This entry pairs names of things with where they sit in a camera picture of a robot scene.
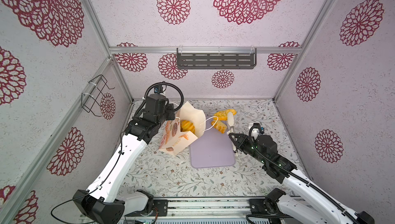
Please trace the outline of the lavender tray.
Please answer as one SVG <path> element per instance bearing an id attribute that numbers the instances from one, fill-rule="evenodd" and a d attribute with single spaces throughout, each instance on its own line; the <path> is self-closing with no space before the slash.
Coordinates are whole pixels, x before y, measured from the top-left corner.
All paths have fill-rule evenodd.
<path id="1" fill-rule="evenodd" d="M 233 166 L 236 162 L 232 142 L 226 133 L 220 133 L 206 117 L 206 130 L 190 147 L 190 162 L 193 168 Z"/>

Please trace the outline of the floral table mat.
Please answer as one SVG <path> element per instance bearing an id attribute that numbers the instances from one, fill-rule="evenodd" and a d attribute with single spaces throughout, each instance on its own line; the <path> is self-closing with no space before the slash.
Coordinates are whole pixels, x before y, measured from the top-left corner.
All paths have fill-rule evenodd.
<path id="1" fill-rule="evenodd" d="M 191 100 L 193 107 L 207 115 L 235 109 L 237 133 L 247 133 L 249 123 L 261 123 L 265 134 L 278 144 L 281 155 L 302 169 L 294 146 L 274 103 L 270 100 Z M 156 197 L 234 197 L 263 196 L 274 188 L 292 192 L 269 177 L 260 163 L 239 153 L 236 163 L 227 167 L 197 169 L 190 163 L 189 149 L 175 157 L 158 150 L 163 129 L 136 159 L 118 191 L 131 194 L 145 190 Z"/>

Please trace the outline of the oval golden bread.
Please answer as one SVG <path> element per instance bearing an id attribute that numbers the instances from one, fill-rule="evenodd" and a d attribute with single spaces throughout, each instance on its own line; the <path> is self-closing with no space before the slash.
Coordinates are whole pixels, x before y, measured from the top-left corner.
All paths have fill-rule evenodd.
<path id="1" fill-rule="evenodd" d="M 229 113 L 236 115 L 237 111 L 234 109 L 226 109 L 216 112 L 214 116 L 217 117 L 220 121 L 227 121 Z"/>

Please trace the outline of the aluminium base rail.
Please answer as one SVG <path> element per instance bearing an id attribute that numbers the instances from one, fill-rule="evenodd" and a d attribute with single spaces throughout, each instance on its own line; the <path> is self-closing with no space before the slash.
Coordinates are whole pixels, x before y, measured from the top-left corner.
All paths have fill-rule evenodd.
<path id="1" fill-rule="evenodd" d="M 169 200 L 167 218 L 244 218 L 251 213 L 249 199 L 252 198 L 153 198 L 153 200 Z M 299 203 L 304 203 L 301 197 L 293 198 Z"/>

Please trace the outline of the grey wall shelf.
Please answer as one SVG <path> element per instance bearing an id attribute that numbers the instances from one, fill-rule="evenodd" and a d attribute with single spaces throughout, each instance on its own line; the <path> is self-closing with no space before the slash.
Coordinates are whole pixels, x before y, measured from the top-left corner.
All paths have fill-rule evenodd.
<path id="1" fill-rule="evenodd" d="M 257 65 L 255 49 L 249 53 L 184 53 L 177 48 L 177 67 L 183 70 L 251 70 Z"/>

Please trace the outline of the small yellow croissant piece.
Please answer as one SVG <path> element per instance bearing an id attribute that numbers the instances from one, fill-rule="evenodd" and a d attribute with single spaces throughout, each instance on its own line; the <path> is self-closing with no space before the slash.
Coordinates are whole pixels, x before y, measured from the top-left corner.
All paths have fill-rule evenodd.
<path id="1" fill-rule="evenodd" d="M 192 133 L 195 133 L 195 126 L 194 126 L 194 124 L 191 121 L 182 120 L 180 127 L 181 127 L 181 132 L 188 132 L 188 131 L 190 131 Z"/>

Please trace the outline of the printed paper bag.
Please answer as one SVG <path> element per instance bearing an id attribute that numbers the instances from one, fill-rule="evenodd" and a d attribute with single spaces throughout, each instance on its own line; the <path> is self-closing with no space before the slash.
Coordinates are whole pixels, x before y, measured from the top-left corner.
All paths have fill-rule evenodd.
<path id="1" fill-rule="evenodd" d="M 213 128 L 212 125 L 206 127 L 210 120 L 217 122 L 218 117 L 206 116 L 203 110 L 194 108 L 189 102 L 184 103 L 176 112 L 175 120 L 166 123 L 158 150 L 176 156 Z"/>

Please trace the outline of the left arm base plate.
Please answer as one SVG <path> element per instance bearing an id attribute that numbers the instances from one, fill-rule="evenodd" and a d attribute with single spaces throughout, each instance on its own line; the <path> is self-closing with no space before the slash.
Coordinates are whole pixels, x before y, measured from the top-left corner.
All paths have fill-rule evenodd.
<path id="1" fill-rule="evenodd" d="M 126 217 L 165 217 L 168 214 L 168 203 L 167 199 L 154 199 L 151 211 L 136 211 L 131 213 L 124 213 Z"/>

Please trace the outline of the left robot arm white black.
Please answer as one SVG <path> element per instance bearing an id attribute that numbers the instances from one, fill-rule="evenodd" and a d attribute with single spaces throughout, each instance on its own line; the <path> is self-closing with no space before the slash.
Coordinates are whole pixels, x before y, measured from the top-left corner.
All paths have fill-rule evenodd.
<path id="1" fill-rule="evenodd" d="M 80 212 L 98 224 L 117 224 L 125 215 L 139 212 L 152 213 L 153 195 L 143 190 L 127 196 L 118 196 L 118 191 L 130 167 L 147 147 L 165 123 L 173 121 L 182 103 L 174 106 L 160 88 L 175 89 L 184 101 L 184 95 L 176 85 L 159 82 L 151 85 L 145 92 L 143 102 L 132 120 L 120 134 L 120 145 L 108 164 L 86 190 L 77 190 L 73 203 Z"/>

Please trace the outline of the flaky yellow pastry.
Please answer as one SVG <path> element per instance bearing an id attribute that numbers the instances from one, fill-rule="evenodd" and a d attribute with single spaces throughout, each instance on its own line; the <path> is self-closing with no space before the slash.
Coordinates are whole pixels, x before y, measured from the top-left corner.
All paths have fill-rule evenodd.
<path id="1" fill-rule="evenodd" d="M 227 130 L 227 125 L 220 120 L 213 120 L 211 125 L 220 133 L 224 134 Z"/>

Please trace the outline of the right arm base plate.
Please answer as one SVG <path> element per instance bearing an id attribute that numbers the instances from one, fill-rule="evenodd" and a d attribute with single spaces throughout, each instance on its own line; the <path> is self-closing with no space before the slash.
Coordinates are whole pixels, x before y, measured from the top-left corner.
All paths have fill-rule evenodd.
<path id="1" fill-rule="evenodd" d="M 264 197 L 249 199 L 252 214 L 279 215 L 281 214 L 277 204 L 279 199 L 286 193 L 278 188 L 274 188 Z"/>

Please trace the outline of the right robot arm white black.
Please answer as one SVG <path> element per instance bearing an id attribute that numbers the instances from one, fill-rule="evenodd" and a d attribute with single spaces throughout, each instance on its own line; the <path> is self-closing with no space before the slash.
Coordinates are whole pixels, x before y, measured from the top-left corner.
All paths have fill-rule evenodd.
<path id="1" fill-rule="evenodd" d="M 275 188 L 264 198 L 250 200 L 252 218 L 268 219 L 272 224 L 293 218 L 303 224 L 373 224 L 374 218 L 365 211 L 360 213 L 341 204 L 314 184 L 297 166 L 278 153 L 277 143 L 264 129 L 254 123 L 248 134 L 228 133 L 236 151 L 241 151 L 259 161 L 262 169 L 272 179 L 297 193 L 304 203 L 299 203 L 285 191 Z"/>

